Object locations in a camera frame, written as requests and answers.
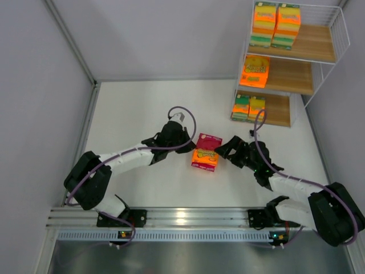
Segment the yellow sponge pack green box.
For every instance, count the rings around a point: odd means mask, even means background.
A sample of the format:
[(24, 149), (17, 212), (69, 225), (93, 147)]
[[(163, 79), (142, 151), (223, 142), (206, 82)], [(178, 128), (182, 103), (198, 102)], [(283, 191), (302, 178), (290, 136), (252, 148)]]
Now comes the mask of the yellow sponge pack green box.
[(276, 4), (257, 1), (254, 4), (250, 45), (269, 47), (276, 24)]

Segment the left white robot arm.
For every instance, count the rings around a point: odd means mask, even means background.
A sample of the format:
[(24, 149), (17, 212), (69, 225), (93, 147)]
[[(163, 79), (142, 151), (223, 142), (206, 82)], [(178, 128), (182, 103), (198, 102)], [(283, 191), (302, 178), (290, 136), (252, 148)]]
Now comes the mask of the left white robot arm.
[(195, 148), (183, 120), (173, 116), (155, 136), (127, 150), (102, 155), (85, 152), (64, 181), (70, 193), (66, 204), (121, 219), (128, 206), (115, 193), (120, 174), (156, 164), (170, 152), (184, 154)]

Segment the Sponge Daddy yellow sponge box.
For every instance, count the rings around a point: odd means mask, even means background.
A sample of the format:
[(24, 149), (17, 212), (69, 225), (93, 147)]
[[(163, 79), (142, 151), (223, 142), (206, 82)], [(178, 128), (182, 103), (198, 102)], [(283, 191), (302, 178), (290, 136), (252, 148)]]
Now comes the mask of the Sponge Daddy yellow sponge box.
[(248, 121), (254, 122), (258, 113), (261, 110), (265, 109), (265, 98), (263, 97), (257, 97), (257, 96), (251, 96), (249, 100), (249, 114), (248, 114)]

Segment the pink Scrub Mommy box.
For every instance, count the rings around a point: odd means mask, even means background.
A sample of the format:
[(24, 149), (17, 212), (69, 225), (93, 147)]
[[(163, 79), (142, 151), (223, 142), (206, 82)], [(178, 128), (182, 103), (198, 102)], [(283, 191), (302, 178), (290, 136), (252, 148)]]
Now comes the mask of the pink Scrub Mommy box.
[(222, 145), (222, 138), (200, 133), (196, 148), (193, 150), (191, 166), (205, 171), (214, 172), (219, 160), (215, 149)]

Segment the green sponge orange pack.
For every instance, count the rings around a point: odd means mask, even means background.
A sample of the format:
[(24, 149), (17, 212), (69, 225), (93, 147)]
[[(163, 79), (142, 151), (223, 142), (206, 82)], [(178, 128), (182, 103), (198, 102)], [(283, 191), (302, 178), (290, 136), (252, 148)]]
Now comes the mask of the green sponge orange pack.
[(249, 100), (247, 95), (237, 94), (234, 100), (231, 119), (244, 122), (247, 121), (249, 115)]

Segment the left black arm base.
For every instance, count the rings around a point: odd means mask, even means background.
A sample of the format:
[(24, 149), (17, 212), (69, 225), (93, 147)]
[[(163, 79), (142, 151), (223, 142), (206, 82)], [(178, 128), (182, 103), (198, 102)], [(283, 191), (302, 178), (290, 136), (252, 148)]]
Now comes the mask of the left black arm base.
[(136, 228), (143, 228), (147, 222), (147, 210), (127, 209), (118, 217), (110, 217), (106, 214), (98, 213), (96, 226), (102, 228), (129, 227), (127, 222)]

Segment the Scrub Daddy orange box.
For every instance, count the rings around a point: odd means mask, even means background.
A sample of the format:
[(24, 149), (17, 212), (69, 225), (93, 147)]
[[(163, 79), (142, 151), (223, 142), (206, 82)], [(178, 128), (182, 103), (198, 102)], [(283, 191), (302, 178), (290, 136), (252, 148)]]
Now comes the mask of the Scrub Daddy orange box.
[(270, 58), (247, 55), (240, 77), (240, 85), (264, 88), (269, 77)]

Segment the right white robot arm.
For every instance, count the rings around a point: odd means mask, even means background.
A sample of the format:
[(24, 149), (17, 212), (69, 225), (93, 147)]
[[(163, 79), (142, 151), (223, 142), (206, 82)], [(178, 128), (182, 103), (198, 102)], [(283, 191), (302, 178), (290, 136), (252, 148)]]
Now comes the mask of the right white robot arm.
[(283, 168), (272, 163), (264, 142), (248, 143), (234, 136), (214, 151), (238, 168), (251, 169), (261, 187), (278, 194), (265, 207), (272, 223), (307, 227), (333, 247), (350, 244), (364, 230), (364, 215), (344, 185), (322, 186), (282, 175)]

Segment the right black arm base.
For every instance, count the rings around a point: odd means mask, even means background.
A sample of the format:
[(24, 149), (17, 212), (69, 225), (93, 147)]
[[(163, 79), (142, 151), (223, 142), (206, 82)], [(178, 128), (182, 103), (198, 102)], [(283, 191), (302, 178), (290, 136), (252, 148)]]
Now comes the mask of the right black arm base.
[(270, 209), (249, 209), (247, 213), (250, 228), (261, 230), (285, 226), (285, 221), (281, 220), (278, 214)]

